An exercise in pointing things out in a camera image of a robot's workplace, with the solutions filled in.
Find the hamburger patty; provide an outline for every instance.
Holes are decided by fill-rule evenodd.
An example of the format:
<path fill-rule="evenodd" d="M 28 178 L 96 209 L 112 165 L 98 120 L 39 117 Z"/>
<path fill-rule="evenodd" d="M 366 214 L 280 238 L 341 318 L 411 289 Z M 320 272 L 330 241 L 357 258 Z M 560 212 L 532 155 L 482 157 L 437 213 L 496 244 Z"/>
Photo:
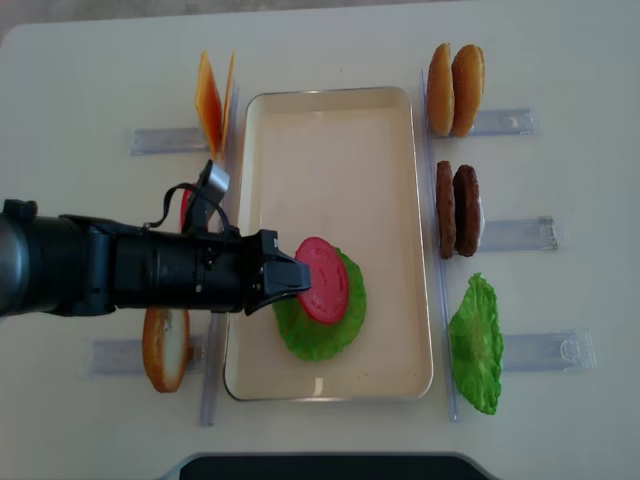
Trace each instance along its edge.
<path fill-rule="evenodd" d="M 440 256 L 451 258 L 456 241 L 456 218 L 453 199 L 453 173 L 447 161 L 438 162 L 436 174 L 436 210 L 440 230 Z"/>
<path fill-rule="evenodd" d="M 480 211 L 480 188 L 476 171 L 462 165 L 453 177 L 455 194 L 455 247 L 460 255 L 470 257 L 478 249 L 482 214 Z"/>

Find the tray rim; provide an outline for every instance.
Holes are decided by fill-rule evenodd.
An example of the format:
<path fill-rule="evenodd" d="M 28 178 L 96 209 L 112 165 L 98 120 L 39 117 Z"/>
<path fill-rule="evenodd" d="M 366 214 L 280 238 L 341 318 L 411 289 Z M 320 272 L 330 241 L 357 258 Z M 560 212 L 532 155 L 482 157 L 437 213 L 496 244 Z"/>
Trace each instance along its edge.
<path fill-rule="evenodd" d="M 416 401 L 421 399 L 431 388 L 433 384 L 434 378 L 434 365 L 433 365 L 433 341 L 431 334 L 431 318 L 429 313 L 429 293 L 427 289 L 427 272 L 425 265 L 425 253 L 424 253 L 424 231 L 422 228 L 422 208 L 420 202 L 420 181 L 418 177 L 418 156 L 416 151 L 416 135 L 415 135 L 415 122 L 413 120 L 413 104 L 411 102 L 411 97 L 408 92 L 398 86 L 387 85 L 387 86 L 372 86 L 372 87 L 355 87 L 355 88 L 338 88 L 338 89 L 328 89 L 328 90 L 294 90 L 294 91 L 285 91 L 285 92 L 263 92 L 255 95 L 247 104 L 245 109 L 245 116 L 243 120 L 243 139 L 242 139 L 242 150 L 238 152 L 238 155 L 235 158 L 239 158 L 239 165 L 234 165 L 234 168 L 239 168 L 239 171 L 242 172 L 242 168 L 244 166 L 244 150 L 246 144 L 246 132 L 247 132 L 247 118 L 250 111 L 251 106 L 255 101 L 262 97 L 267 96 L 276 96 L 276 95 L 307 95 L 307 94 L 325 94 L 325 93 L 339 93 L 339 92 L 361 92 L 361 91 L 369 91 L 369 90 L 395 90 L 401 93 L 407 100 L 409 104 L 409 124 L 411 126 L 411 143 L 412 143 L 412 155 L 413 155 L 413 171 L 414 178 L 416 181 L 416 204 L 417 204 L 417 214 L 418 214 L 418 232 L 420 237 L 420 258 L 422 259 L 422 278 L 424 284 L 424 294 L 425 294 L 425 302 L 426 302 L 426 329 L 428 332 L 428 346 L 429 346 L 429 354 L 428 358 L 430 359 L 429 372 L 427 374 L 428 380 L 425 384 L 424 389 L 419 391 L 414 395 L 382 395 L 382 396 L 323 396 L 323 397 L 282 397 L 282 398 L 242 398 L 234 394 L 229 388 L 227 382 L 227 362 L 228 362 L 228 348 L 229 348 L 229 331 L 231 328 L 231 315 L 225 314 L 223 315 L 224 322 L 226 325 L 221 329 L 221 334 L 223 333 L 224 338 L 224 352 L 223 352 L 223 365 L 222 365 L 222 383 L 224 385 L 227 394 L 237 402 L 389 402 L 389 401 L 400 401 L 400 402 L 409 402 Z M 240 179 L 240 188 L 238 192 L 233 192 L 234 195 L 240 195 L 242 191 L 242 178 Z M 234 204 L 234 212 L 232 213 L 234 219 L 237 220 L 237 216 L 239 215 L 239 203 L 240 198 L 238 197 L 237 206 Z"/>

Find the tomato slice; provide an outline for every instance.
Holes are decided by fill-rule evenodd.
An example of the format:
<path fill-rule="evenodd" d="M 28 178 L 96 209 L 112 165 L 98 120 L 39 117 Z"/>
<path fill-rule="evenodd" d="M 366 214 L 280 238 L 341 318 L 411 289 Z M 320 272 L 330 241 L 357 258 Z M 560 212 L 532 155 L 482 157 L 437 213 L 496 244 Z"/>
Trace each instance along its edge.
<path fill-rule="evenodd" d="M 191 192 L 189 190 L 185 190 L 182 194 L 182 202 L 180 203 L 180 230 L 184 227 L 185 216 L 187 215 L 187 205 L 189 205 L 189 199 L 191 198 Z"/>
<path fill-rule="evenodd" d="M 349 302 L 349 277 L 336 249 L 321 238 L 310 237 L 298 248 L 296 260 L 311 269 L 311 288 L 298 295 L 305 312 L 329 325 L 342 320 Z"/>

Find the black cable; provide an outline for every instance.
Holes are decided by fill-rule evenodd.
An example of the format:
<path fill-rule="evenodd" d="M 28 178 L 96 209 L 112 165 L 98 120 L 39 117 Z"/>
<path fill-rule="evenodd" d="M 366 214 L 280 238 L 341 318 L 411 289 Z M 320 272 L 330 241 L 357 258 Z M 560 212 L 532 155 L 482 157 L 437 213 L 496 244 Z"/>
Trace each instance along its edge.
<path fill-rule="evenodd" d="M 227 214 L 224 212 L 222 207 L 220 207 L 220 205 L 218 205 L 217 203 L 212 201 L 209 197 L 207 197 L 200 188 L 195 187 L 190 183 L 180 183 L 175 187 L 171 187 L 169 190 L 167 190 L 167 193 L 164 194 L 164 200 L 162 205 L 162 218 L 157 222 L 145 223 L 143 228 L 145 230 L 150 228 L 158 228 L 164 223 L 164 221 L 167 219 L 167 216 L 169 215 L 169 209 L 171 208 L 171 198 L 173 197 L 173 194 L 176 192 L 176 190 L 188 190 L 193 195 L 197 196 L 198 198 L 201 198 L 202 200 L 204 200 L 205 202 L 213 206 L 216 212 L 218 212 L 218 215 L 220 215 L 220 220 L 222 220 L 222 233 L 224 234 L 224 240 L 226 243 L 227 236 L 231 228 L 229 225 L 229 218 L 227 217 Z"/>

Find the plastic holder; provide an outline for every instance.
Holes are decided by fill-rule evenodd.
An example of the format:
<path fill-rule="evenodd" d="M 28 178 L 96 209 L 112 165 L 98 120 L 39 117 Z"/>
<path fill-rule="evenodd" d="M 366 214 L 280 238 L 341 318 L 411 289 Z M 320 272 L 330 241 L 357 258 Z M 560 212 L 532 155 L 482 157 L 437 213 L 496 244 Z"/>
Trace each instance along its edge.
<path fill-rule="evenodd" d="M 233 82 L 231 89 L 231 105 L 229 107 L 229 131 L 225 151 L 225 170 L 232 174 L 238 153 L 238 86 Z M 231 220 L 234 220 L 235 212 L 231 212 L 231 206 L 235 204 L 234 197 L 239 195 L 232 186 L 222 199 L 222 208 Z M 224 364 L 224 350 L 227 340 L 228 314 L 212 314 L 207 332 L 207 357 L 205 360 L 204 379 L 202 383 L 202 398 L 200 401 L 200 426 L 211 427 L 215 423 L 218 392 L 221 384 L 221 370 Z"/>
<path fill-rule="evenodd" d="M 187 372 L 204 368 L 206 350 L 203 337 L 189 339 Z M 94 340 L 91 342 L 89 375 L 143 375 L 142 342 L 138 340 Z"/>
<path fill-rule="evenodd" d="M 533 135 L 540 128 L 532 108 L 480 110 L 469 135 Z"/>
<path fill-rule="evenodd" d="M 137 128 L 133 131 L 133 156 L 206 151 L 209 151 L 209 144 L 200 127 Z"/>
<path fill-rule="evenodd" d="M 505 335 L 505 372 L 577 372 L 596 368 L 596 356 L 588 329 L 566 332 Z"/>
<path fill-rule="evenodd" d="M 493 220 L 485 223 L 478 252 L 557 250 L 567 243 L 567 228 L 552 217 Z"/>
<path fill-rule="evenodd" d="M 424 126 L 422 146 L 425 170 L 428 178 L 432 205 L 431 240 L 433 265 L 436 270 L 437 296 L 440 300 L 442 322 L 442 350 L 446 378 L 449 418 L 453 422 L 460 420 L 458 391 L 452 374 L 453 357 L 449 338 L 449 319 L 451 318 L 447 295 L 447 264 L 440 258 L 440 234 L 436 212 L 436 161 L 431 152 L 432 137 L 429 132 L 429 118 L 426 111 L 426 84 L 424 71 L 420 74 L 420 98 Z M 537 114 L 529 108 L 513 110 L 480 111 L 472 135 L 532 135 L 539 127 Z M 487 221 L 482 232 L 478 253 L 514 252 L 531 250 L 556 250 L 567 244 L 568 233 L 562 222 L 552 217 L 542 216 L 525 220 Z M 503 366 L 510 372 L 539 372 L 549 370 L 581 371 L 596 367 L 591 335 L 588 330 L 571 330 L 559 333 L 506 335 Z"/>

